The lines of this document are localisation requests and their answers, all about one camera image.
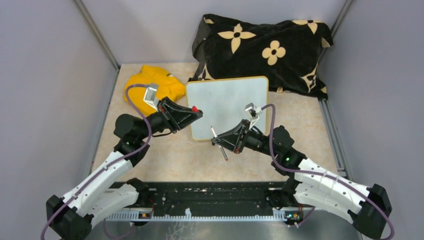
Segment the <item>yellow-framed whiteboard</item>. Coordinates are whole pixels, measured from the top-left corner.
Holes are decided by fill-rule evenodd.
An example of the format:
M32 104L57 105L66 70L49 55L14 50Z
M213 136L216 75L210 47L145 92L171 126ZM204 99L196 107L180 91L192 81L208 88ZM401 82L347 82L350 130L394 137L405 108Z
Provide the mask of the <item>yellow-framed whiteboard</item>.
M262 107L268 103L269 80L265 76L191 81L186 84L187 105L203 112L190 125L195 141L213 138L211 127L219 135L249 119L246 105Z

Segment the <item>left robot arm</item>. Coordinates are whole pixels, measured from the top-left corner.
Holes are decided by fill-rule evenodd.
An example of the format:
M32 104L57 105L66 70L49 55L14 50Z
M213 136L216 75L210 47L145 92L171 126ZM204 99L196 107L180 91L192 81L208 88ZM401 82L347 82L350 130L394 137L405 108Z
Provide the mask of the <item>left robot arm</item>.
M175 134L202 117L202 110L178 105L168 97L161 99L157 112L149 116L121 114L113 132L119 142L105 161L62 197L52 195L47 200L48 226L63 240L84 240L114 212L134 204L146 206L150 193L141 180L130 179L118 188L112 185L146 156L155 133L169 130Z

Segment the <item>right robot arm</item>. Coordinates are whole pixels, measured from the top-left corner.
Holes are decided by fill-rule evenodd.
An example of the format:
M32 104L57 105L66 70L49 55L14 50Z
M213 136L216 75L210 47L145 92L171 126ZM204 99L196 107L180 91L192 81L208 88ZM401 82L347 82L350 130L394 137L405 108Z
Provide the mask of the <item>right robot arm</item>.
M287 206L299 203L318 207L346 220L370 239L383 238L392 212L386 189L376 183L373 186L356 183L321 167L293 148L294 140L284 126L264 135L243 119L233 129L215 134L211 142L235 154L248 148L274 156L271 165L288 177L281 193Z

